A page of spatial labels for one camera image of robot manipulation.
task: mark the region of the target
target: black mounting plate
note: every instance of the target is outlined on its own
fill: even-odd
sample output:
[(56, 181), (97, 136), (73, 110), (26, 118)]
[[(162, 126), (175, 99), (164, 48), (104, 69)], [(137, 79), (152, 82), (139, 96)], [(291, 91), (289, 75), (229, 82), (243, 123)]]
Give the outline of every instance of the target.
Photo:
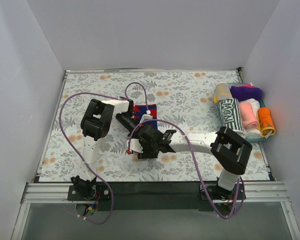
[[(108, 187), (103, 183), (96, 183), (95, 185), (95, 192), (98, 194), (99, 201), (110, 201), (111, 200), (111, 194)], [(95, 201), (97, 200), (96, 196), (94, 196), (91, 199), (84, 198), (80, 195), (80, 191), (78, 188), (74, 185), (71, 185), (69, 187), (68, 191), (68, 201)]]

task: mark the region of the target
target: white wall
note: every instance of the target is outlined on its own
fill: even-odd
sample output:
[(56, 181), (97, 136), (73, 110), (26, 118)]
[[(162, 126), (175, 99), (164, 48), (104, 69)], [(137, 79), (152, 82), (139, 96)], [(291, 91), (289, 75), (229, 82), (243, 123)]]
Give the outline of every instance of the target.
[(242, 67), (279, 0), (27, 0), (63, 69)]
[(0, 0), (0, 240), (36, 173), (63, 74), (26, 0)]
[(300, 228), (300, 0), (280, 0), (243, 68), (264, 90), (277, 135), (264, 143), (271, 170), (285, 181)]

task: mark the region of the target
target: rolled sock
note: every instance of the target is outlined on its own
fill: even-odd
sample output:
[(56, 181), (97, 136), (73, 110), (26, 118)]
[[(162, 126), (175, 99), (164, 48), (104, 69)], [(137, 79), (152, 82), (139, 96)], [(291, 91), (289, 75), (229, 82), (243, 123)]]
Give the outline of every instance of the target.
[(261, 131), (256, 128), (244, 129), (243, 132), (247, 139), (257, 139), (261, 137)]
[(218, 103), (218, 108), (220, 110), (223, 126), (228, 127), (240, 136), (245, 137), (238, 100), (235, 98), (221, 100)]
[(248, 100), (241, 101), (240, 103), (250, 103), (251, 106), (252, 106), (252, 110), (253, 110), (253, 113), (254, 113), (255, 117), (257, 117), (257, 115), (258, 115), (258, 109), (260, 108), (259, 101), (255, 100), (254, 98), (250, 98)]
[(254, 129), (258, 126), (259, 122), (254, 114), (252, 105), (249, 102), (240, 102), (239, 110), (242, 119), (242, 125), (248, 129)]
[(262, 90), (258, 87), (233, 86), (231, 87), (230, 92), (232, 97), (238, 99), (239, 102), (247, 99), (259, 101), (262, 97)]
[(214, 103), (217, 104), (219, 101), (229, 98), (232, 98), (232, 95), (228, 83), (219, 83), (214, 90)]

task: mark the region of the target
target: floral tablecloth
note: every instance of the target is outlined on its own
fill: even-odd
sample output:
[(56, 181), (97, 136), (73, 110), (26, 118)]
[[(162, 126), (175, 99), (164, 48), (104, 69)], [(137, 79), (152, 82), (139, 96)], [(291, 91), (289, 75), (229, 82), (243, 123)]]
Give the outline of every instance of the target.
[[(142, 83), (149, 104), (157, 105), (158, 119), (179, 125), (188, 133), (207, 133), (221, 126), (217, 105), (213, 102), (214, 88), (219, 82), (238, 82), (235, 71), (206, 72), (115, 72), (70, 73), (64, 85), (59, 109), (70, 95), (93, 92), (108, 96), (124, 96), (127, 84)], [(135, 104), (144, 104), (145, 96), (140, 86), (132, 85), (128, 95)], [(83, 150), (80, 122), (92, 98), (79, 95), (66, 105), (62, 123), (71, 142)], [(42, 163), (40, 182), (69, 182), (82, 167), (82, 161), (63, 137), (58, 121), (59, 111)], [(158, 129), (169, 126), (159, 122)], [(106, 181), (197, 181), (199, 180), (189, 152), (160, 153), (157, 159), (139, 160), (126, 154), (128, 132), (114, 118), (110, 131), (100, 148), (96, 172)], [(214, 156), (196, 153), (204, 180), (214, 181), (222, 166)], [(258, 143), (248, 162), (244, 180), (269, 180), (267, 168)]]

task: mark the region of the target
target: wire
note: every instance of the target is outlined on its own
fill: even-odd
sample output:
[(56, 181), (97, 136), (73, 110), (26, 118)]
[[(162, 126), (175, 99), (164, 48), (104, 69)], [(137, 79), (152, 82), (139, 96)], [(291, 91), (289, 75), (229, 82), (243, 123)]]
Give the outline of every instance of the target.
[(113, 96), (107, 96), (107, 95), (103, 95), (103, 94), (98, 94), (98, 93), (92, 93), (92, 92), (79, 92), (79, 93), (76, 93), (76, 94), (73, 94), (71, 95), (70, 97), (68, 97), (64, 103), (62, 104), (61, 106), (61, 109), (60, 109), (60, 113), (59, 113), (59, 126), (60, 126), (60, 130), (64, 136), (64, 138), (66, 139), (66, 141), (70, 144), (70, 146), (73, 148), (73, 150), (79, 155), (79, 157), (81, 158), (81, 160), (83, 161), (84, 165), (89, 169), (89, 171), (95, 175), (98, 179), (100, 179), (106, 186), (107, 188), (109, 189), (110, 191), (110, 194), (111, 194), (111, 207), (110, 207), (110, 212), (108, 214), (108, 216), (101, 222), (98, 222), (98, 221), (94, 221), (92, 219), (88, 219), (86, 218), (86, 220), (94, 223), (94, 224), (98, 224), (98, 225), (101, 225), (101, 224), (104, 224), (105, 222), (108, 221), (108, 219), (110, 218), (113, 210), (114, 210), (114, 192), (111, 188), (111, 186), (109, 185), (109, 183), (107, 183), (102, 177), (100, 177), (97, 173), (95, 173), (95, 171), (92, 170), (92, 168), (89, 166), (89, 164), (86, 163), (86, 160), (84, 159), (84, 157), (82, 156), (82, 154), (78, 151), (78, 149), (72, 144), (72, 142), (70, 141), (70, 139), (68, 138), (65, 130), (64, 130), (64, 127), (62, 126), (62, 112), (65, 108), (65, 105), (67, 104), (67, 102), (74, 98), (75, 96), (79, 96), (79, 95), (95, 95), (95, 96), (99, 96), (99, 97), (104, 97), (104, 98), (108, 98), (108, 99), (114, 99), (114, 100), (117, 100), (118, 98), (117, 97), (113, 97)]
[(129, 84), (125, 87), (125, 90), (124, 90), (125, 97), (126, 97), (127, 99), (130, 99), (130, 98), (128, 97), (127, 90), (128, 90), (128, 87), (130, 87), (132, 84), (137, 84), (137, 85), (140, 85), (140, 86), (142, 87), (142, 89), (143, 89), (143, 91), (144, 91), (144, 97), (145, 97), (145, 106), (146, 106), (146, 109), (149, 111), (147, 91), (146, 91), (146, 88), (145, 88), (140, 82), (134, 81), (134, 82), (129, 83)]
[[(132, 83), (128, 84), (127, 87), (125, 88), (125, 91), (124, 91), (126, 98), (129, 99), (129, 97), (128, 97), (128, 95), (127, 95), (127, 89), (128, 89), (128, 87), (129, 87), (130, 85), (132, 85), (132, 84), (138, 84), (138, 85), (142, 86), (143, 91), (144, 91), (144, 94), (145, 94), (145, 104), (146, 104), (146, 108), (147, 108), (147, 110), (149, 110), (146, 89), (145, 89), (145, 87), (144, 87), (141, 83), (139, 83), (139, 82), (132, 82)], [(110, 191), (110, 195), (111, 195), (111, 206), (110, 206), (109, 214), (108, 214), (108, 216), (105, 218), (105, 220), (103, 220), (103, 221), (101, 221), (101, 222), (98, 222), (98, 221), (94, 221), (94, 220), (92, 220), (92, 219), (86, 218), (86, 217), (84, 217), (84, 216), (82, 216), (82, 215), (79, 215), (79, 217), (81, 217), (81, 218), (83, 218), (83, 219), (85, 219), (85, 220), (87, 220), (87, 221), (90, 221), (90, 222), (92, 222), (92, 223), (94, 223), (94, 224), (101, 225), (101, 224), (104, 224), (105, 222), (108, 221), (108, 219), (110, 218), (110, 216), (111, 216), (111, 214), (112, 214), (112, 212), (113, 212), (113, 209), (114, 209), (114, 193), (113, 193), (113, 190), (112, 190), (112, 188), (110, 187), (110, 185), (109, 185), (102, 177), (100, 177), (97, 173), (95, 173), (95, 172), (92, 170), (92, 168), (86, 163), (86, 160), (84, 159), (84, 157), (82, 156), (82, 154), (81, 154), (81, 153), (77, 150), (77, 148), (71, 143), (70, 139), (68, 138), (68, 136), (67, 136), (67, 134), (66, 134), (66, 132), (65, 132), (63, 126), (62, 126), (62, 112), (63, 112), (63, 110), (64, 110), (64, 108), (65, 108), (65, 105), (67, 104), (67, 102), (68, 102), (70, 99), (72, 99), (72, 98), (74, 98), (74, 97), (76, 97), (76, 96), (79, 96), (79, 95), (94, 95), (94, 96), (99, 96), (99, 97), (109, 98), (109, 99), (114, 99), (114, 100), (117, 100), (118, 98), (117, 98), (117, 97), (113, 97), (113, 96), (107, 96), (107, 95), (99, 94), (99, 93), (80, 92), (80, 93), (76, 93), (76, 94), (73, 94), (73, 95), (71, 95), (70, 97), (68, 97), (68, 98), (64, 101), (64, 103), (62, 104), (61, 109), (60, 109), (60, 112), (59, 112), (59, 126), (60, 126), (60, 130), (61, 130), (61, 132), (62, 132), (64, 138), (65, 138), (66, 141), (70, 144), (70, 146), (73, 148), (73, 150), (79, 155), (79, 157), (81, 158), (81, 160), (83, 161), (83, 163), (85, 164), (85, 166), (89, 169), (89, 171), (90, 171), (93, 175), (95, 175), (97, 178), (99, 178), (99, 179), (100, 179), (100, 180), (108, 187), (108, 189), (109, 189), (109, 191)], [(228, 216), (224, 216), (224, 215), (222, 215), (221, 212), (217, 209), (217, 207), (215, 206), (213, 200), (211, 199), (211, 197), (210, 197), (210, 195), (209, 195), (209, 193), (208, 193), (207, 187), (206, 187), (206, 185), (205, 185), (205, 183), (204, 183), (204, 180), (203, 180), (203, 178), (202, 178), (202, 176), (201, 176), (201, 173), (200, 173), (200, 170), (199, 170), (199, 166), (198, 166), (198, 162), (197, 162), (197, 159), (196, 159), (195, 152), (194, 152), (194, 150), (193, 150), (193, 147), (192, 147), (192, 145), (191, 145), (191, 143), (190, 143), (190, 140), (189, 140), (188, 136), (186, 136), (185, 132), (184, 132), (180, 127), (178, 127), (177, 125), (175, 125), (174, 123), (169, 122), (169, 121), (165, 121), (165, 120), (160, 120), (160, 119), (150, 119), (150, 120), (145, 120), (145, 121), (139, 123), (139, 124), (132, 130), (132, 132), (131, 132), (131, 134), (130, 134), (130, 136), (129, 136), (128, 150), (130, 150), (131, 139), (132, 139), (132, 136), (134, 135), (134, 132), (135, 132), (142, 124), (144, 124), (144, 123), (146, 123), (146, 122), (152, 122), (152, 121), (162, 122), (162, 123), (169, 124), (169, 125), (175, 127), (177, 130), (179, 130), (179, 132), (184, 136), (184, 138), (185, 138), (185, 140), (186, 140), (186, 142), (187, 142), (187, 144), (188, 144), (188, 146), (189, 146), (189, 149), (190, 149), (190, 151), (191, 151), (191, 155), (192, 155), (192, 158), (193, 158), (193, 163), (194, 163), (196, 172), (197, 172), (197, 174), (198, 174), (200, 183), (202, 184), (203, 189), (204, 189), (204, 193), (205, 193), (205, 195), (206, 195), (206, 197), (207, 197), (209, 203), (210, 203), (211, 206), (213, 207), (214, 211), (215, 211), (222, 219), (225, 219), (225, 220), (230, 219), (230, 218), (233, 217), (235, 214), (237, 214), (237, 213), (239, 212), (239, 210), (241, 209), (241, 207), (243, 206), (243, 202), (244, 202), (244, 198), (242, 198), (239, 208), (237, 209), (237, 211), (235, 211), (235, 204), (236, 204), (236, 202), (237, 202), (237, 197), (238, 197), (239, 184), (240, 184), (240, 182), (242, 183), (243, 196), (245, 195), (245, 185), (244, 185), (244, 181), (243, 181), (243, 179), (241, 178), (241, 176), (240, 176), (240, 179), (238, 178), (238, 181), (237, 181), (237, 184), (236, 184), (236, 190), (235, 190), (235, 195), (234, 195), (234, 199), (233, 199), (233, 202), (232, 202), (233, 205), (232, 205), (230, 214), (229, 214)]]
[(94, 194), (93, 194), (93, 196), (91, 198), (89, 198), (89, 199), (84, 198), (84, 199), (85, 200), (91, 200), (91, 199), (93, 199), (96, 196), (96, 193), (97, 193), (97, 189), (94, 190)]
[(243, 179), (241, 178), (240, 176), (240, 179), (238, 178), (237, 180), (237, 183), (236, 183), (236, 189), (235, 189), (235, 195), (234, 195), (234, 199), (233, 199), (233, 205), (232, 205), (232, 208), (231, 208), (231, 211), (229, 213), (228, 216), (224, 216), (222, 215), (222, 213), (217, 209), (217, 207), (215, 206), (213, 200), (211, 199), (209, 193), (208, 193), (208, 190), (207, 190), (207, 187), (204, 183), (204, 180), (201, 176), (201, 173), (200, 173), (200, 170), (199, 170), (199, 166), (198, 166), (198, 162), (197, 162), (197, 159), (196, 159), (196, 155), (195, 155), (195, 151), (192, 147), (192, 144), (190, 143), (190, 140), (188, 138), (188, 136), (185, 134), (184, 131), (182, 131), (182, 129), (180, 127), (178, 127), (177, 125), (175, 125), (174, 123), (172, 122), (169, 122), (169, 121), (165, 121), (165, 120), (160, 120), (160, 119), (149, 119), (149, 120), (145, 120), (143, 122), (140, 122), (138, 123), (135, 128), (132, 130), (130, 136), (129, 136), (129, 142), (128, 142), (128, 150), (130, 151), (130, 144), (131, 144), (131, 138), (132, 136), (134, 135), (135, 131), (144, 123), (146, 122), (152, 122), (152, 121), (155, 121), (155, 122), (162, 122), (162, 123), (166, 123), (166, 124), (169, 124), (173, 127), (175, 127), (177, 130), (179, 130), (179, 132), (184, 136), (186, 142), (188, 143), (188, 146), (190, 148), (190, 152), (191, 152), (191, 155), (192, 155), (192, 158), (193, 158), (193, 163), (194, 163), (194, 166), (195, 166), (195, 170), (198, 174), (198, 177), (200, 179), (200, 183), (201, 185), (203, 186), (203, 189), (204, 189), (204, 193), (206, 195), (206, 198), (208, 199), (209, 203), (211, 204), (211, 206), (213, 207), (213, 210), (222, 218), (222, 219), (230, 219), (231, 217), (233, 217), (235, 214), (238, 213), (238, 211), (241, 209), (243, 203), (244, 203), (244, 197), (242, 198), (241, 200), (241, 203), (240, 203), (240, 206), (238, 208), (237, 211), (235, 211), (235, 205), (236, 205), (236, 202), (237, 202), (237, 197), (238, 197), (238, 192), (239, 192), (239, 184), (240, 184), (240, 181), (242, 182), (242, 185), (243, 185), (243, 195), (245, 194), (245, 188), (244, 188), (244, 181)]

